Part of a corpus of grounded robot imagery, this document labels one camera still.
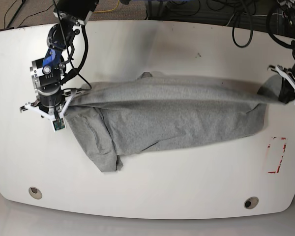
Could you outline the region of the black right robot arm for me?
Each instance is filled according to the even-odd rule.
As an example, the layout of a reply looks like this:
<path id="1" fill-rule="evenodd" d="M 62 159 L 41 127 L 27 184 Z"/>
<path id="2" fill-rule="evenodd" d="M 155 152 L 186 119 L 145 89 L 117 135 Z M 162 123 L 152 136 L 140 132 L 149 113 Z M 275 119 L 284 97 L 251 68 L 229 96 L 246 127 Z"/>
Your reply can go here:
<path id="1" fill-rule="evenodd" d="M 69 107 L 72 99 L 83 88 L 61 87 L 76 76 L 80 76 L 88 50 L 89 43 L 86 35 L 86 24 L 95 11 L 97 0 L 60 0 L 54 1 L 54 14 L 58 23 L 49 30 L 47 37 L 48 51 L 44 58 L 34 60 L 30 68 L 36 100 L 20 107 L 20 111 L 34 111 L 41 117 L 52 122 L 59 122 Z M 72 64 L 75 47 L 75 36 L 82 34 L 84 53 L 78 67 L 72 66 L 66 71 L 67 64 Z"/>

